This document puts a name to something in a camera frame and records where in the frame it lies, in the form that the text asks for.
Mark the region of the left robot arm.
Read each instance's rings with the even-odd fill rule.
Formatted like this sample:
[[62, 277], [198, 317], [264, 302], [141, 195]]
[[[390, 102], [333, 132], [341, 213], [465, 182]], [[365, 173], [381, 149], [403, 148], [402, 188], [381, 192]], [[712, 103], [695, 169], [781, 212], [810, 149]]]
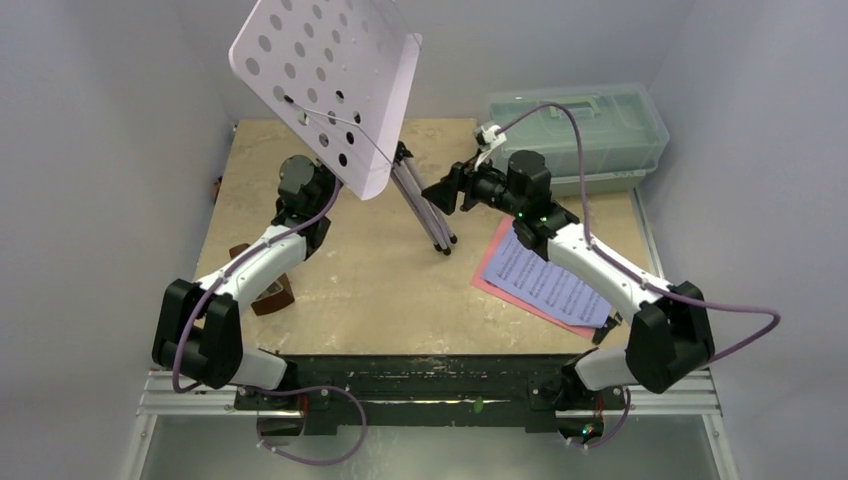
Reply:
[[342, 181], [303, 155], [279, 170], [276, 214], [245, 250], [195, 281], [177, 279], [164, 292], [153, 340], [153, 361], [171, 372], [171, 387], [259, 389], [272, 408], [297, 399], [298, 382], [281, 357], [245, 345], [241, 316], [275, 281], [307, 262], [330, 229], [328, 217]]

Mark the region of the lilac perforated music stand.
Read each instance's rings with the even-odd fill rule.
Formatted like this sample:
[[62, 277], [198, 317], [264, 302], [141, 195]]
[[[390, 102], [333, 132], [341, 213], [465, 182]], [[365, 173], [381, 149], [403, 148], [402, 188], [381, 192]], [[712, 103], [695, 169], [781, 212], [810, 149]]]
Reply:
[[233, 73], [361, 200], [403, 186], [449, 255], [455, 237], [396, 157], [422, 47], [393, 1], [258, 1], [228, 52]]

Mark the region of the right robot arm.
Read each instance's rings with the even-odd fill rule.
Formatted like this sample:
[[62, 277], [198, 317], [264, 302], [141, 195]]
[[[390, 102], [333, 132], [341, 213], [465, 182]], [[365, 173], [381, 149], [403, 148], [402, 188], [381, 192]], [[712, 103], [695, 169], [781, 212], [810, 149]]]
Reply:
[[484, 204], [511, 216], [524, 247], [575, 275], [629, 323], [626, 345], [593, 348], [563, 365], [552, 403], [584, 407], [605, 388], [630, 385], [661, 394], [713, 360], [702, 291], [690, 282], [672, 285], [639, 273], [621, 255], [603, 252], [585, 223], [554, 200], [551, 181], [544, 157], [520, 150], [506, 171], [456, 162], [422, 196], [446, 215]]

